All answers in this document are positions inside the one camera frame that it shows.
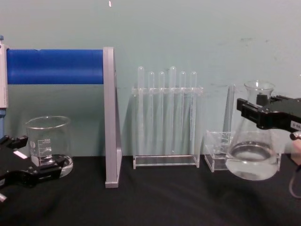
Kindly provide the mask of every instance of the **glassware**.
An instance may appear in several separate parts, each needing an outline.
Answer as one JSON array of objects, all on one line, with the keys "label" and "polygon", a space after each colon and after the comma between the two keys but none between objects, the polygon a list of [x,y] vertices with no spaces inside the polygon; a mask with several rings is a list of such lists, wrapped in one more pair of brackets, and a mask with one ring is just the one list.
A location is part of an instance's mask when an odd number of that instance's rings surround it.
[{"label": "glassware", "polygon": [[63,116],[44,116],[26,123],[32,162],[37,166],[43,166],[64,157],[61,177],[69,174],[73,168],[69,125],[70,119]]},{"label": "glassware", "polygon": [[[266,81],[245,83],[248,102],[256,106],[265,105],[274,89]],[[270,130],[261,130],[252,121],[242,118],[227,150],[226,166],[230,172],[247,180],[265,180],[278,169]]]}]

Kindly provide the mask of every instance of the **light blue wall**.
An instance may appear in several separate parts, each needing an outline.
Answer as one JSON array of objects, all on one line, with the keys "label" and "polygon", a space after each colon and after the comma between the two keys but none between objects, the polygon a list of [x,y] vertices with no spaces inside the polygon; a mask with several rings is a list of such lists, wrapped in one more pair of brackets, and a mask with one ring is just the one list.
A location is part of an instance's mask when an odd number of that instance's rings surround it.
[{"label": "light blue wall", "polygon": [[[136,69],[196,71],[208,94],[205,129],[222,128],[225,89],[265,79],[300,96],[301,1],[0,0],[0,33],[11,48],[116,50],[120,123],[131,154],[128,102]],[[72,120],[74,155],[103,154],[103,87],[10,87],[6,130],[43,114]]]}]

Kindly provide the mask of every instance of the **black table surface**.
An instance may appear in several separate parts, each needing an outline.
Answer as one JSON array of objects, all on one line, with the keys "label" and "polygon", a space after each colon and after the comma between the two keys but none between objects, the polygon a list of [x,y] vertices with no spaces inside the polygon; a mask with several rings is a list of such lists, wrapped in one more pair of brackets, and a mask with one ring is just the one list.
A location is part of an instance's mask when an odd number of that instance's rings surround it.
[{"label": "black table surface", "polygon": [[[265,181],[195,166],[141,167],[123,157],[119,188],[105,189],[104,157],[74,157],[60,180],[0,192],[0,226],[276,226],[301,225],[301,200],[288,183],[296,166]],[[301,177],[296,188],[301,191]]]}]

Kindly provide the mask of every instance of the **blue padded bar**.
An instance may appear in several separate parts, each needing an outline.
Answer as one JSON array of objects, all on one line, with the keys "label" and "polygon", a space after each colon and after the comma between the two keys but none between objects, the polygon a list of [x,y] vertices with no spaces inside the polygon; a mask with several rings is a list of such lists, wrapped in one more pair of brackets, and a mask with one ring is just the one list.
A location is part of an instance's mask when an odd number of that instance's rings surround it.
[{"label": "blue padded bar", "polygon": [[8,84],[103,84],[103,51],[8,49]]}]

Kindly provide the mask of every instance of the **clear liquid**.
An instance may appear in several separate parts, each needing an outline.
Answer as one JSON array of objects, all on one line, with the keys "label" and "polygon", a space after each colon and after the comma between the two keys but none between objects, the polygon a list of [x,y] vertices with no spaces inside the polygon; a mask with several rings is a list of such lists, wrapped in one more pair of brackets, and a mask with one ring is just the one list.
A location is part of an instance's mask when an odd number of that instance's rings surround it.
[{"label": "clear liquid", "polygon": [[63,154],[53,154],[53,155],[47,155],[46,157],[34,157],[36,158],[37,162],[39,162],[39,164],[36,165],[48,165],[48,164],[52,164],[55,162],[56,159],[59,159],[61,157],[65,158],[65,162],[62,168],[62,172],[60,177],[64,177],[66,175],[68,175],[72,169],[73,169],[73,160],[71,157],[67,156],[67,155],[63,155]]},{"label": "clear liquid", "polygon": [[266,180],[277,172],[277,157],[266,144],[243,142],[227,154],[226,166],[234,175],[247,180]]}]

